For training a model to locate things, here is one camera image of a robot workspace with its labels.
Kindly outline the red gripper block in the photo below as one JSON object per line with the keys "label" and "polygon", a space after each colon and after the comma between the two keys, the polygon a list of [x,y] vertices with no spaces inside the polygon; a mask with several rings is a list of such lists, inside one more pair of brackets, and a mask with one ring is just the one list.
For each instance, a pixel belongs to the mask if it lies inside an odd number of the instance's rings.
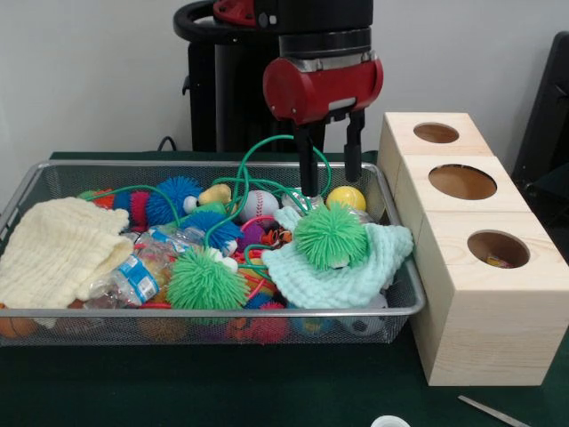
{"label": "red gripper block", "polygon": [[279,58],[265,68],[262,89],[272,115],[292,120],[297,126],[293,137],[300,161],[301,191],[304,196],[318,192],[317,161],[307,124],[321,121],[329,113],[350,107],[347,140],[344,146],[345,174],[348,181],[361,176],[365,112],[381,91],[383,67],[369,60],[345,68],[302,71],[293,62]]}

